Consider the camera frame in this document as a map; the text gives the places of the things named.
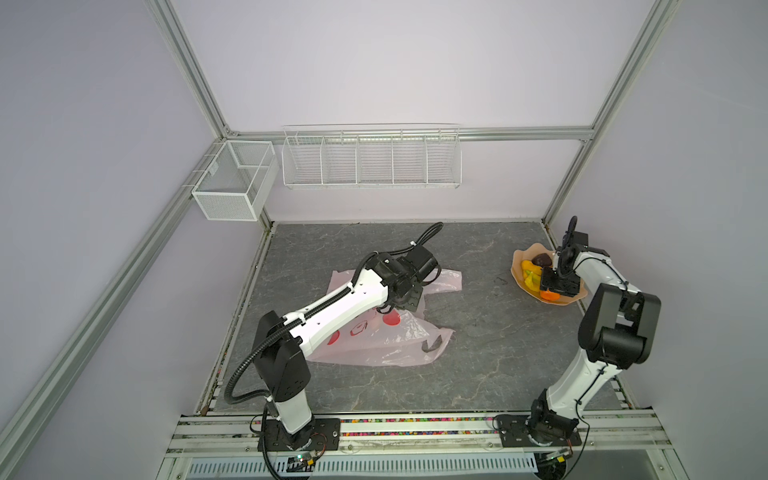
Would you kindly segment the orange toy tangerine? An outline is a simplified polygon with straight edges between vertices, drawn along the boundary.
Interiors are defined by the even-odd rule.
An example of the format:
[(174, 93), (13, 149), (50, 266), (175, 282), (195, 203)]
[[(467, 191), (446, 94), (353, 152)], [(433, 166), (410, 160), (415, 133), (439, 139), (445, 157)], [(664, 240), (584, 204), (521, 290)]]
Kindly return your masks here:
[(561, 298), (561, 295), (553, 291), (542, 290), (539, 292), (539, 297), (547, 302), (556, 302)]

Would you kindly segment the pink printed plastic bag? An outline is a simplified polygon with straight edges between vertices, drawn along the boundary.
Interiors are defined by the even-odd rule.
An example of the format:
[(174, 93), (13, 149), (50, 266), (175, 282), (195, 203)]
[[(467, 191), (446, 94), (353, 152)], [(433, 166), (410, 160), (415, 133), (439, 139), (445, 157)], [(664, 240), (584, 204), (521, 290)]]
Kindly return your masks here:
[(394, 309), (380, 313), (370, 309), (323, 338), (312, 336), (311, 362), (366, 367), (411, 367), (435, 361), (447, 347), (454, 331), (425, 319), (426, 302), (420, 299), (414, 312)]

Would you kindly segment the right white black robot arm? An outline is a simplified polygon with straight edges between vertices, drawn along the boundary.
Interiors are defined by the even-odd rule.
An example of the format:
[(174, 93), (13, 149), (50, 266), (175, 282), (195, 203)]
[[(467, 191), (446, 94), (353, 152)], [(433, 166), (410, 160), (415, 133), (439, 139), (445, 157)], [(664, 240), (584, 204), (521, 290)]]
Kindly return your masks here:
[(570, 439), (584, 423), (581, 413), (603, 385), (650, 356), (661, 310), (614, 266), (609, 254), (589, 245), (573, 217), (553, 264), (542, 269), (540, 292), (573, 297), (585, 287), (591, 301), (577, 332), (579, 350), (563, 375), (543, 390), (526, 421), (534, 443)]

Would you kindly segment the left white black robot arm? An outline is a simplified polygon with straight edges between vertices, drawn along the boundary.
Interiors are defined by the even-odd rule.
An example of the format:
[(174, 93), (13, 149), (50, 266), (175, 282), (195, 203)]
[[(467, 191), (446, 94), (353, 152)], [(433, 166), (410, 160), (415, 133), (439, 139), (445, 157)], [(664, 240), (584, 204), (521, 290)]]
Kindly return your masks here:
[(442, 273), (432, 252), (420, 244), (367, 254), (347, 283), (298, 310), (270, 311), (257, 322), (251, 351), (222, 391), (230, 405), (262, 397), (277, 421), (277, 438), (288, 450), (304, 449), (316, 433), (306, 387), (307, 357), (359, 315), (372, 310), (414, 310), (424, 288)]

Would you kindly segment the dark purple toy fruit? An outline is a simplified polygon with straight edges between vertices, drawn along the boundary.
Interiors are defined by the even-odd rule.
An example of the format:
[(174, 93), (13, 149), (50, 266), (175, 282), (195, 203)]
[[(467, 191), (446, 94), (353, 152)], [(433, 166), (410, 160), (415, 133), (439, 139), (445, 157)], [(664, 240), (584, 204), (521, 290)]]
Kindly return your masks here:
[(551, 268), (553, 258), (549, 253), (540, 253), (531, 259), (531, 263), (540, 268)]

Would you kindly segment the yellow green toy mango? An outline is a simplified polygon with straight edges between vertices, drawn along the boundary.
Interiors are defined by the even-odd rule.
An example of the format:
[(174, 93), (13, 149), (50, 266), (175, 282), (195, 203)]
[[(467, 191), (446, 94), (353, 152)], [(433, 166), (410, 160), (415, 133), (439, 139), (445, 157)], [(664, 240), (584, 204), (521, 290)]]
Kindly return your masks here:
[(531, 292), (540, 291), (541, 277), (537, 274), (530, 274), (524, 277), (524, 285)]

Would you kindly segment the peach plastic fruit bowl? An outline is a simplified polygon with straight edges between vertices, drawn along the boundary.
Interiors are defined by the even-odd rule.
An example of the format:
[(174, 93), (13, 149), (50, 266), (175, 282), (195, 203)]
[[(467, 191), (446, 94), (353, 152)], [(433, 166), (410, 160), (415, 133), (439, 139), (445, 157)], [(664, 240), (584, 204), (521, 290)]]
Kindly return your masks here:
[(516, 250), (514, 252), (510, 271), (511, 271), (511, 274), (512, 274), (515, 282), (517, 283), (517, 285), (524, 292), (526, 292), (527, 294), (529, 294), (530, 296), (532, 296), (536, 300), (539, 300), (539, 301), (541, 301), (541, 302), (543, 302), (545, 304), (549, 304), (549, 305), (567, 306), (567, 305), (570, 305), (570, 304), (572, 304), (572, 303), (574, 303), (574, 302), (576, 302), (578, 300), (585, 299), (586, 296), (587, 296), (587, 289), (586, 289), (584, 281), (581, 281), (580, 289), (579, 289), (578, 293), (575, 296), (566, 296), (566, 295), (561, 295), (560, 294), (561, 298), (558, 301), (556, 301), (556, 302), (544, 301), (544, 300), (542, 300), (539, 297), (539, 292), (541, 290), (539, 292), (531, 292), (531, 291), (529, 291), (525, 287), (523, 273), (522, 273), (520, 264), (521, 264), (521, 262), (523, 260), (531, 260), (533, 257), (535, 257), (536, 255), (538, 255), (540, 253), (549, 253), (552, 256), (553, 263), (554, 263), (554, 252), (552, 250), (548, 250), (544, 245), (542, 245), (540, 243), (534, 243), (533, 245), (528, 247), (526, 250)]

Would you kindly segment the small white mesh basket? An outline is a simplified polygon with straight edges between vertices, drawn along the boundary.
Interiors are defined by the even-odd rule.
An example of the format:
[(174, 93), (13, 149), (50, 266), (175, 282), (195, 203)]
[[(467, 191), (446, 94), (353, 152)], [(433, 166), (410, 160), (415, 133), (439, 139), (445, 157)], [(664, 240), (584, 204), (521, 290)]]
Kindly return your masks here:
[(278, 173), (271, 142), (225, 140), (192, 194), (207, 220), (257, 222)]

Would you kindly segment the aluminium frame profiles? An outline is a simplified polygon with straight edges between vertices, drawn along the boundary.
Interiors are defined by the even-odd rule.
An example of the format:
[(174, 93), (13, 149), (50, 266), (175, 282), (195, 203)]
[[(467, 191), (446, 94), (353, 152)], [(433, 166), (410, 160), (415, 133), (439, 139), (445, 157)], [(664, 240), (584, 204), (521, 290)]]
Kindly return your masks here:
[[(677, 1), (653, 3), (594, 122), (589, 126), (559, 127), (424, 127), (424, 128), (358, 128), (344, 131), (346, 137), (365, 140), (411, 141), (416, 138), (441, 140), (452, 136), (459, 142), (578, 140), (581, 147), (543, 217), (550, 224), (559, 213), (578, 176), (608, 131), (621, 103), (628, 95), (660, 37), (679, 9)], [(107, 284), (60, 353), (31, 390), (1, 433), (1, 476), (10, 478), (28, 456), (47, 424), (71, 391), (85, 366), (103, 342), (135, 290), (149, 272), (192, 202), (192, 192), (202, 173), (229, 141), (278, 143), (280, 132), (238, 133), (228, 129), (215, 105), (212, 91), (204, 78), (189, 40), (180, 25), (178, 14), (168, 1), (150, 1), (147, 8), (164, 40), (174, 55), (181, 72), (191, 86), (204, 116), (212, 124), (215, 139), (131, 252), (116, 275)]]

